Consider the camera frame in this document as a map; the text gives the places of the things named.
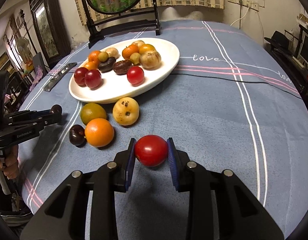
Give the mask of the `person's left hand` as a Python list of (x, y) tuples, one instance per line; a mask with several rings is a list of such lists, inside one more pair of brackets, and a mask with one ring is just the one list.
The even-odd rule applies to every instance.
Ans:
[(0, 170), (8, 179), (15, 179), (19, 175), (19, 161), (18, 161), (19, 146), (6, 149), (5, 163), (0, 159)]

